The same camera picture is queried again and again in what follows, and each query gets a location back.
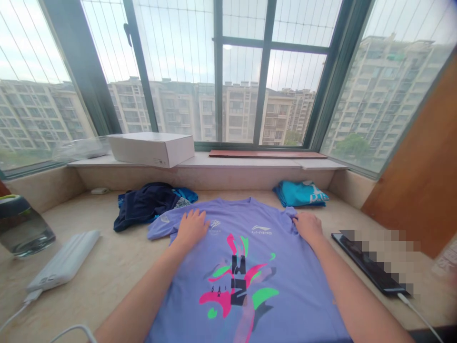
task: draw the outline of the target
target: white cable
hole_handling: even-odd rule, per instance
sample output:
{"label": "white cable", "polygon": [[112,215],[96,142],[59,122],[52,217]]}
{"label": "white cable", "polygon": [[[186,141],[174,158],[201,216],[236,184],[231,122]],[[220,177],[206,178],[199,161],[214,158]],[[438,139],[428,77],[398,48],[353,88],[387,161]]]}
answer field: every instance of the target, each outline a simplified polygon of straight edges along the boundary
{"label": "white cable", "polygon": [[409,300],[401,293],[397,293],[397,296],[401,299],[402,302],[404,302],[411,310],[413,310],[414,312],[416,312],[416,314],[419,316],[420,319],[422,319],[422,321],[427,324],[428,328],[431,330],[431,332],[436,336],[436,338],[438,338],[439,342],[440,343],[444,343],[443,340],[441,339],[441,337],[437,334],[437,332],[435,331],[435,329],[433,329],[433,327],[430,325],[429,322],[427,322],[427,319],[425,319],[420,313],[418,310],[416,310],[416,308],[413,306],[413,304],[411,304],[409,302]]}
{"label": "white cable", "polygon": [[22,302],[24,304],[24,306],[22,306],[22,308],[17,311],[15,314],[13,314],[1,327],[0,327],[0,332],[9,324],[12,322],[12,320],[14,318],[16,318],[18,315],[20,315],[20,313],[22,311],[25,310],[25,308],[27,306],[30,305],[30,303],[32,301],[35,301],[38,299],[38,297],[41,295],[41,293],[43,292],[43,290],[39,289],[39,290],[36,290],[36,291],[33,291],[33,292],[30,292],[29,294],[27,294],[27,297],[24,299],[24,301]]}
{"label": "white cable", "polygon": [[94,335],[92,334],[90,329],[85,325],[74,325],[74,326],[69,327],[68,329],[59,333],[50,343],[54,343],[60,337],[65,335],[67,332],[69,332],[71,330],[75,330],[75,329],[81,329],[82,331],[84,331],[84,333],[87,335],[87,338],[89,338],[90,343],[97,343],[97,340],[95,339]]}
{"label": "white cable", "polygon": [[1,327],[0,327],[0,332],[7,326],[14,318],[16,318],[22,311],[25,310],[25,308],[30,304],[31,302],[26,302],[24,303],[24,306],[17,311],[14,315],[12,315]]}

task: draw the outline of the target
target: white box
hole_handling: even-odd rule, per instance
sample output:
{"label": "white box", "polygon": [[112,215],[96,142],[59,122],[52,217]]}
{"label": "white box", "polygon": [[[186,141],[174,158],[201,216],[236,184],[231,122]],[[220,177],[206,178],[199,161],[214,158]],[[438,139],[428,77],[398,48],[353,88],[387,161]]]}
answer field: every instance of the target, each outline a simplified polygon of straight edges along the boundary
{"label": "white box", "polygon": [[172,168],[194,156],[190,135],[158,132],[124,133],[108,136],[114,158],[122,162]]}

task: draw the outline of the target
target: person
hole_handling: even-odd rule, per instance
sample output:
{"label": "person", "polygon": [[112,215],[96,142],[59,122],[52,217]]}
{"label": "person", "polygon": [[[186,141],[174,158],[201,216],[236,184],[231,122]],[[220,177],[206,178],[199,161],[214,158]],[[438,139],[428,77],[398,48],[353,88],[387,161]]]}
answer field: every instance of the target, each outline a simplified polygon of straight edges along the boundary
{"label": "person", "polygon": [[[205,211],[198,209],[183,215],[175,241],[95,331],[99,343],[144,342],[180,264],[207,233],[205,217]],[[301,212],[293,222],[319,259],[353,342],[413,342],[333,249],[322,233],[320,219]]]}

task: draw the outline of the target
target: green lid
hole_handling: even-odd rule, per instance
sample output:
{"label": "green lid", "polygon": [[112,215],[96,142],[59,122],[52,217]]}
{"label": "green lid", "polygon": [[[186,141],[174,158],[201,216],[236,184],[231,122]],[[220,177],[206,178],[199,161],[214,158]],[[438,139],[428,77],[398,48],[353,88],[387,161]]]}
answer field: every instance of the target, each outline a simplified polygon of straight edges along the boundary
{"label": "green lid", "polygon": [[29,208],[28,201],[20,195],[11,194],[0,197],[0,219],[15,217]]}

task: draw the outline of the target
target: purple t-shirt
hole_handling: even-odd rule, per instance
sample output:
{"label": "purple t-shirt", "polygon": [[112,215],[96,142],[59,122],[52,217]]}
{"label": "purple t-shirt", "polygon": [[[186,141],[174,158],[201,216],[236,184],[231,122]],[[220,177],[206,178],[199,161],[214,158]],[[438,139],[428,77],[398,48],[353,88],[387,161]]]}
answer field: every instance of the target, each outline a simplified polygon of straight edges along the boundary
{"label": "purple t-shirt", "polygon": [[146,342],[350,342],[311,247],[280,211],[249,198],[165,212],[148,239],[177,236],[183,213],[206,211],[206,237],[176,273]]}

